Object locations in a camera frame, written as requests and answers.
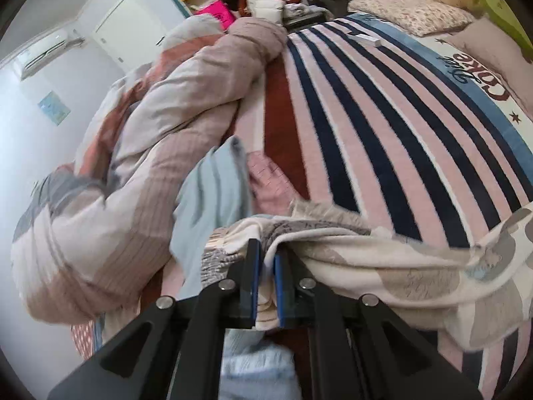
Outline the beige patterned fleece pants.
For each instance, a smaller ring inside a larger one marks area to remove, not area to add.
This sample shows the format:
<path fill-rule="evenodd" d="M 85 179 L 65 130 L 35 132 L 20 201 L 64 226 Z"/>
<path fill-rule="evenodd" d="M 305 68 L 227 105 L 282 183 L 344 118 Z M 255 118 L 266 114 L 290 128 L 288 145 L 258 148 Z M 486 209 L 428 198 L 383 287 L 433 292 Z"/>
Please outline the beige patterned fleece pants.
<path fill-rule="evenodd" d="M 297 254 L 312 276 L 340 295 L 378 296 L 409 325 L 445 330 L 465 350 L 484 349 L 532 316 L 532 208 L 525 206 L 476 246 L 433 247 L 374 227 L 335 205 L 294 200 L 284 216 L 256 215 L 210 236 L 201 283 L 223 279 L 256 239 L 264 259 L 259 281 L 260 330 L 280 323 L 274 255 Z"/>

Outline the light blue folded garment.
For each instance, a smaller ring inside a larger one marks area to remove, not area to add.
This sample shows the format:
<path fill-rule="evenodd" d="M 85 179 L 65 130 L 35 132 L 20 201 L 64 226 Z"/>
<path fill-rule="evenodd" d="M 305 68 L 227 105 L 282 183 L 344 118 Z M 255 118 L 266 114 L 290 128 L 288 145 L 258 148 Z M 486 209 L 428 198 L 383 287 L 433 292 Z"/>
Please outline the light blue folded garment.
<path fill-rule="evenodd" d="M 210 273 L 205 253 L 221 228 L 256 215 L 249 189 L 244 146 L 231 136 L 212 148 L 185 179 L 176 199 L 170 250 L 184 271 L 179 300 L 200 293 Z M 293 353 L 265 338 L 259 330 L 229 329 L 225 333 L 219 397 L 221 399 L 299 399 L 301 389 Z"/>

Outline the pink beige striped comforter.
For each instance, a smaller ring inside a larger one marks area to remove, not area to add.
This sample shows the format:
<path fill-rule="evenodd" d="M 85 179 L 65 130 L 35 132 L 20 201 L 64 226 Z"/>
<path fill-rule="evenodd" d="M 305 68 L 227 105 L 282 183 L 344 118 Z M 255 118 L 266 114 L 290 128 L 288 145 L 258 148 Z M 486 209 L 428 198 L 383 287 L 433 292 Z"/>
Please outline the pink beige striped comforter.
<path fill-rule="evenodd" d="M 176 197 L 284 50 L 286 30 L 195 15 L 109 89 L 75 159 L 37 184 L 14 230 L 12 273 L 38 321 L 77 325 L 137 302 L 170 259 Z"/>

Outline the pink checkered garment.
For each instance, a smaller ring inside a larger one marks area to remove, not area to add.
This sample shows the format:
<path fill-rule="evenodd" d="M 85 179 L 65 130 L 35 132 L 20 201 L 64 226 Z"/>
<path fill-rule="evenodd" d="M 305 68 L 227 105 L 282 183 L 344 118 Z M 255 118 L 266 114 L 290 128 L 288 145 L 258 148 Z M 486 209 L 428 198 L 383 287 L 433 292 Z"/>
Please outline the pink checkered garment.
<path fill-rule="evenodd" d="M 301 196 L 281 168 L 261 152 L 248 153 L 247 166 L 254 213 L 291 217 Z"/>

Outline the striped pink navy blanket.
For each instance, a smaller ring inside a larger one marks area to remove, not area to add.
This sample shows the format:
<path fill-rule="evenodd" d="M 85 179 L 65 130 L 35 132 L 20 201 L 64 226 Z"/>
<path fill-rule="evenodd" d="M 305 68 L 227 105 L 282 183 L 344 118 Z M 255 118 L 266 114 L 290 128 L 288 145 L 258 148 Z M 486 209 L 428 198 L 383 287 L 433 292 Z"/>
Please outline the striped pink navy blanket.
<path fill-rule="evenodd" d="M 387 24 L 352 15 L 287 34 L 232 123 L 251 115 L 256 93 L 266 153 L 306 200 L 452 248 L 532 208 L 532 152 L 503 106 L 455 85 L 433 51 Z M 484 396 L 501 394 L 531 336 L 532 316 L 466 350 L 462 372 Z"/>

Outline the plain pink pillow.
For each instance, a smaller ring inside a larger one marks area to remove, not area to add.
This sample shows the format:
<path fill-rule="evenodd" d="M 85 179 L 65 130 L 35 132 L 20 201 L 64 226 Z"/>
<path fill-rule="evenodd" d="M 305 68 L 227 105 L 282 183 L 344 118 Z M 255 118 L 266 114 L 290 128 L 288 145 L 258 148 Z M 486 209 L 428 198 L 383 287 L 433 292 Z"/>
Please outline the plain pink pillow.
<path fill-rule="evenodd" d="M 444 39 L 500 76 L 522 109 L 532 117 L 532 61 L 503 30 L 481 18 Z"/>

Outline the white door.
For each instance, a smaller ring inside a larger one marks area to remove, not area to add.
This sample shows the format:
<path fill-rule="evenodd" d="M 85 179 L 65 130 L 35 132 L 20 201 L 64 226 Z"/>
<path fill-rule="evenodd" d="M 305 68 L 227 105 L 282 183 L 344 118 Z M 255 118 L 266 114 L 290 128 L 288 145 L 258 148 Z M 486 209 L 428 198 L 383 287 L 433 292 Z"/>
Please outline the white door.
<path fill-rule="evenodd" d="M 124 72 L 154 61 L 165 35 L 165 27 L 140 0 L 120 0 L 93 33 Z"/>

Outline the floral pink pillow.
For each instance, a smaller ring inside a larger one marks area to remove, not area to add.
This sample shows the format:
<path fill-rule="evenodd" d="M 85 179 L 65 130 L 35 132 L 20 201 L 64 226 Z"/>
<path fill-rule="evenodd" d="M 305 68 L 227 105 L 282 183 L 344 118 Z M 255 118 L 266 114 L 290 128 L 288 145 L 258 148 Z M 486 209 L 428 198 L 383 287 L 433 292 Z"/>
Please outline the floral pink pillow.
<path fill-rule="evenodd" d="M 476 20 L 469 12 L 436 0 L 351 0 L 348 11 L 375 15 L 418 37 L 457 31 Z"/>

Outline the white cushion on chair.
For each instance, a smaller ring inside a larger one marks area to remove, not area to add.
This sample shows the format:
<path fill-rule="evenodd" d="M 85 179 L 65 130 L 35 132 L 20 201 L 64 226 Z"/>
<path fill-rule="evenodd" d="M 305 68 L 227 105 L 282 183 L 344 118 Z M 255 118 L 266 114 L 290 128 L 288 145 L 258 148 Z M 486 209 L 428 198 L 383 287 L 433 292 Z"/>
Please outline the white cushion on chair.
<path fill-rule="evenodd" d="M 280 26 L 283 25 L 284 7 L 284 0 L 247 0 L 250 15 Z"/>

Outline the bright pink bag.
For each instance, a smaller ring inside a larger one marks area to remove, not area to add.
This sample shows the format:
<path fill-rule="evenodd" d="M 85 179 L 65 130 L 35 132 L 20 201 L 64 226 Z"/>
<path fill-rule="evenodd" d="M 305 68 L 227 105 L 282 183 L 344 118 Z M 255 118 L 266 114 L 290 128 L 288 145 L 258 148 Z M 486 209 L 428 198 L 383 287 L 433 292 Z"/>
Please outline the bright pink bag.
<path fill-rule="evenodd" d="M 209 14 L 215 17 L 221 24 L 224 30 L 227 30 L 231 24 L 236 21 L 236 16 L 233 15 L 230 9 L 227 8 L 221 0 L 217 0 L 196 12 L 196 15 Z"/>

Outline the green avocado plush toy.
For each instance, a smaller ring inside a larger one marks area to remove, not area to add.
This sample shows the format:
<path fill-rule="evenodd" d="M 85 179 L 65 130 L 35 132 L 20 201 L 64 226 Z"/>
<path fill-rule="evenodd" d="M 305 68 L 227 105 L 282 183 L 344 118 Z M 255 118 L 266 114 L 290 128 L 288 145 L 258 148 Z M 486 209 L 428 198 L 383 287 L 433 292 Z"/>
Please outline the green avocado plush toy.
<path fill-rule="evenodd" d="M 532 42 L 510 6 L 505 0 L 474 0 L 488 18 L 511 37 L 521 48 L 526 58 L 532 59 Z"/>

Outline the blue wall poster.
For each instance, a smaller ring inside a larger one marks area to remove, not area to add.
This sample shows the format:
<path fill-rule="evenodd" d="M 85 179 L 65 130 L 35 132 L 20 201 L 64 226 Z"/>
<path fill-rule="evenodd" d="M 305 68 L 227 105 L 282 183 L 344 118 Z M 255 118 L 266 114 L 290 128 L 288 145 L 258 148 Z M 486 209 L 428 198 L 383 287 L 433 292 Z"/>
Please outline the blue wall poster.
<path fill-rule="evenodd" d="M 50 91 L 39 103 L 38 107 L 55 126 L 59 126 L 71 113 L 71 110 L 62 102 L 61 98 Z"/>

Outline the white wall air conditioner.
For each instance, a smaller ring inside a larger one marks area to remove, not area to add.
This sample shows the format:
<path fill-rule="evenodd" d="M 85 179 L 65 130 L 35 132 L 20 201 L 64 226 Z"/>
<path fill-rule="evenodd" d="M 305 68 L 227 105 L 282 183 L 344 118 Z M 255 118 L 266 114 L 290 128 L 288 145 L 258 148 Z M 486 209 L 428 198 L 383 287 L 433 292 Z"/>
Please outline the white wall air conditioner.
<path fill-rule="evenodd" d="M 83 45 L 84 42 L 85 39 L 75 32 L 69 33 L 64 29 L 56 30 L 42 37 L 14 58 L 14 73 L 19 80 L 25 80 L 68 49 Z"/>

